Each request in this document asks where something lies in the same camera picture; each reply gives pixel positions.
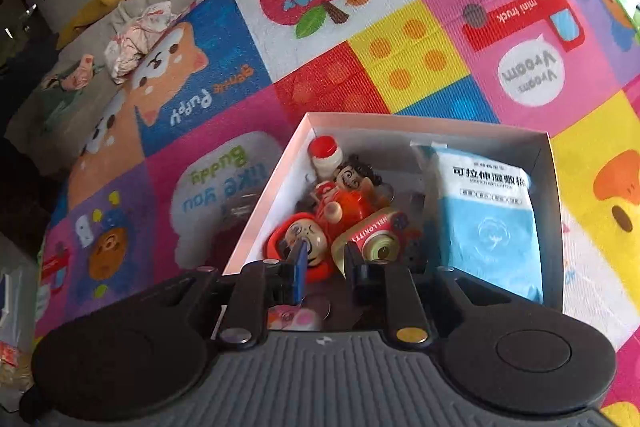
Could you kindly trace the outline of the pink pig squishy toy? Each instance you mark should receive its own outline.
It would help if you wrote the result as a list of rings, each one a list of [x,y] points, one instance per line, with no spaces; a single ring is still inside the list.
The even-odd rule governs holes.
[[[321,325],[321,317],[311,309],[281,305],[268,310],[267,326],[273,331],[318,331]]]

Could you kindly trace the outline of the red hooded doll figure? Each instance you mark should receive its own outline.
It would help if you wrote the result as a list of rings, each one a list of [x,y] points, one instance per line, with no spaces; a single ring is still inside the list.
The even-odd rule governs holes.
[[[308,246],[306,282],[325,281],[337,270],[331,254],[335,239],[374,210],[362,192],[337,190],[319,202],[315,213],[298,212],[278,225],[267,241],[266,257],[285,260],[303,241]]]

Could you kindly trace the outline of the toy camera keychain with bell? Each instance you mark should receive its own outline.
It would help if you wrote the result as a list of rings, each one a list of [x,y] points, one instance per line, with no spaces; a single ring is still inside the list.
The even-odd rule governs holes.
[[[354,243],[366,261],[393,262],[412,260],[411,251],[419,245],[420,239],[422,232],[403,211],[385,207],[337,236],[332,243],[331,254],[334,265],[344,277],[348,243]]]

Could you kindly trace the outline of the small cartoon figure keychain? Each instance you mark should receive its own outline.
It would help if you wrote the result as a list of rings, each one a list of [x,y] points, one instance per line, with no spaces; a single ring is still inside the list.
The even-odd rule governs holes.
[[[355,154],[338,165],[329,179],[318,183],[311,196],[320,205],[329,202],[329,198],[338,191],[356,191],[375,209],[389,206],[395,199],[393,187]]]

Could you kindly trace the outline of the blue white tissue pack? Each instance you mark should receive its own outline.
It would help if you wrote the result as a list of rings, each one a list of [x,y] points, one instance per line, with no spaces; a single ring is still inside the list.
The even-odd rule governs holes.
[[[413,141],[410,146],[424,181],[423,244],[428,261],[542,303],[528,174],[446,144]]]

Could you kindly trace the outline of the small yogurt drink bottle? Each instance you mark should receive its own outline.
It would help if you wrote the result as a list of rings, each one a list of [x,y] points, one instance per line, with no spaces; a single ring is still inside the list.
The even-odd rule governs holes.
[[[341,147],[332,135],[318,135],[308,145],[308,154],[320,182],[330,181],[344,160]]]

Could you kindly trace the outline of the white cardboard box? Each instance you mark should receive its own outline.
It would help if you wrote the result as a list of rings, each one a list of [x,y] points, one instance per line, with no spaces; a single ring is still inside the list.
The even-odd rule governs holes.
[[[383,114],[308,113],[297,126],[224,271],[239,272],[265,256],[271,233],[290,217],[310,191],[314,173],[308,154],[312,139],[331,135],[345,154],[356,154],[382,176],[382,193],[422,227],[425,183],[411,143],[446,144],[455,150],[522,168],[533,186],[544,303],[563,306],[563,245],[558,181],[548,135],[500,124]]]

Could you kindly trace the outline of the grey sofa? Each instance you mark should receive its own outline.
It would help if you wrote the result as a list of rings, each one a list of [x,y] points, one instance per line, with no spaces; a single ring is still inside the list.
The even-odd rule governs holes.
[[[26,180],[70,167],[102,110],[196,0],[92,0],[65,46],[30,50],[1,77],[1,171]]]

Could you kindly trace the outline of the crumpled pink white cloth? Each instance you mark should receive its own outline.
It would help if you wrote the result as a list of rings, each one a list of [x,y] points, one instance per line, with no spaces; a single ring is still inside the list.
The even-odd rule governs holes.
[[[177,15],[171,11],[170,1],[154,3],[111,38],[104,57],[114,83],[122,84],[125,81],[176,18]]]

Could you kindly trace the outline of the small pink cloth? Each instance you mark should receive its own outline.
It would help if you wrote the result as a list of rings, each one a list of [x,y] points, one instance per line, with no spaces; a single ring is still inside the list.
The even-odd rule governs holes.
[[[79,91],[84,89],[94,76],[94,57],[85,54],[81,57],[78,65],[70,75],[61,80],[61,87],[64,91]]]

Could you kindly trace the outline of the colourful cartoon play mat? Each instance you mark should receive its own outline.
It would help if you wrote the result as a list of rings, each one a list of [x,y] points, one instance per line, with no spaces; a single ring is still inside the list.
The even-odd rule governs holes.
[[[356,331],[338,270],[295,305],[318,331],[222,347],[219,280],[308,113],[548,135],[562,309],[434,267],[422,222],[393,262],[426,348]],[[618,0],[196,0],[102,110],[40,259],[20,404],[38,426],[637,425],[638,18]]]

